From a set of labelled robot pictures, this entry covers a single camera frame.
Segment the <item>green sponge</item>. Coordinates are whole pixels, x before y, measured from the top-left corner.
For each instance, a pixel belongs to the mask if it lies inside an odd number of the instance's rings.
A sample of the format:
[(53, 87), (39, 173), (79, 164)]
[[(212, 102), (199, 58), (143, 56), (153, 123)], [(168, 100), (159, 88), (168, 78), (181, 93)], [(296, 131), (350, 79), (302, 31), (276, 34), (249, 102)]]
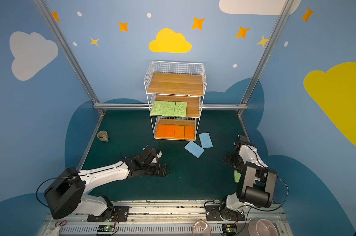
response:
[(176, 102), (174, 116), (185, 118), (187, 112), (187, 102)]
[(237, 170), (234, 170), (234, 181), (235, 181), (235, 183), (239, 183), (240, 178), (241, 178), (241, 173), (238, 172)]
[(163, 117), (173, 117), (175, 114), (176, 103), (173, 101), (164, 101), (162, 116)]
[(162, 116), (164, 105), (165, 105), (165, 101), (154, 101), (150, 114), (152, 116)]

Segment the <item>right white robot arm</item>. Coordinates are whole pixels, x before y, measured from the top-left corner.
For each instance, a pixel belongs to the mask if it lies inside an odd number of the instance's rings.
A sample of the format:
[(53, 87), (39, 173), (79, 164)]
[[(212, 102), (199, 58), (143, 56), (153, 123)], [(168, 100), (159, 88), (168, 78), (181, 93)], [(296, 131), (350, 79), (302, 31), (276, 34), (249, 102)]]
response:
[(267, 167), (257, 148), (238, 135), (234, 151), (227, 153), (224, 162), (233, 167), (241, 177), (236, 192), (224, 197), (220, 203), (220, 216), (225, 220), (236, 217), (244, 206), (269, 208), (273, 202), (277, 172)]

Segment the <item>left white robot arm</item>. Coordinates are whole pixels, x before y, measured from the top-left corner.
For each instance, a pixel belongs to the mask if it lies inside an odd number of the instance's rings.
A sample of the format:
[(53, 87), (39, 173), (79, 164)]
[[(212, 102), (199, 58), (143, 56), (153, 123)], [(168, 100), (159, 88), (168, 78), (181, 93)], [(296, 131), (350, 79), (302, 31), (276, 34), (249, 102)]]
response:
[(165, 177), (170, 169), (160, 163), (161, 156), (160, 150), (145, 148), (141, 154), (109, 166), (80, 171), (74, 167), (65, 169), (44, 191), (52, 217), (58, 220), (71, 214), (85, 214), (89, 221), (115, 221), (115, 207), (109, 198), (94, 197), (88, 192), (137, 176)]

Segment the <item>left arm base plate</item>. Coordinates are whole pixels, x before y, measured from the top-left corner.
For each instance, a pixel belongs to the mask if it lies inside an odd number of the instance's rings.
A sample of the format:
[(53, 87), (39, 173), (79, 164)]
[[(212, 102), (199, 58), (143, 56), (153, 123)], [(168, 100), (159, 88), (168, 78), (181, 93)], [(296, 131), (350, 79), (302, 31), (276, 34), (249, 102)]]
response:
[(129, 206), (110, 206), (101, 215), (94, 216), (90, 214), (87, 217), (88, 222), (126, 222), (128, 218)]

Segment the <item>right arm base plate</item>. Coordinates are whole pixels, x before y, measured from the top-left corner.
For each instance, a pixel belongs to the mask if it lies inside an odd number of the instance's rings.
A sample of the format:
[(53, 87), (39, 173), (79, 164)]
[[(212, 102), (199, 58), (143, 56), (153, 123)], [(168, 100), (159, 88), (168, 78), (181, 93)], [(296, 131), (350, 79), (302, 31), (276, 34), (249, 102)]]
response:
[(246, 219), (243, 210), (233, 211), (220, 205), (207, 205), (204, 209), (207, 221), (245, 221)]

